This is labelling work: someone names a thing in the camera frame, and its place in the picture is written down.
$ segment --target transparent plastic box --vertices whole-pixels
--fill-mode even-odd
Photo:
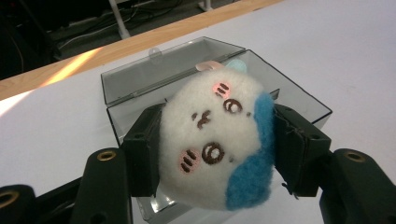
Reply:
[[[107,114],[119,145],[144,109],[165,103],[192,77],[195,65],[205,61],[227,64],[239,59],[247,73],[271,92],[276,104],[293,108],[321,128],[332,111],[252,50],[207,37],[171,49],[151,49],[147,58],[125,64],[102,74]],[[157,197],[137,198],[143,219],[167,223],[191,208],[174,202],[161,192]]]

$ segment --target white table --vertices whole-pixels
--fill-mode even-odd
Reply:
[[[395,12],[393,0],[285,1],[159,48],[208,36],[254,50],[333,110],[322,129],[332,139],[331,150],[369,154],[396,183]],[[116,147],[100,74],[147,55],[136,53],[1,101],[0,185],[26,184],[41,195],[80,177],[94,151]],[[318,197],[297,201],[280,183],[276,175],[267,203],[225,222],[322,222]],[[134,219],[144,223],[136,206]]]

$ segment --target stuffed animal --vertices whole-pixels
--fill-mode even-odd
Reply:
[[[215,210],[263,203],[274,165],[274,102],[242,61],[206,62],[163,109],[160,186]]]

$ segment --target pink cheek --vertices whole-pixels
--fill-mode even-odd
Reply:
[[[226,82],[219,82],[213,85],[212,91],[219,97],[227,100],[231,95],[231,85]]]
[[[178,157],[178,169],[185,175],[196,170],[201,162],[200,151],[195,148],[183,150]]]

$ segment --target wooden strip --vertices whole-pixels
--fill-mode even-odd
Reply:
[[[282,0],[242,0],[225,7],[177,21],[163,27],[135,35],[116,43],[94,49],[78,56],[52,63],[36,70],[0,81],[0,100],[34,90],[74,76],[99,65],[150,49],[164,42],[201,30],[228,19],[281,2]]]

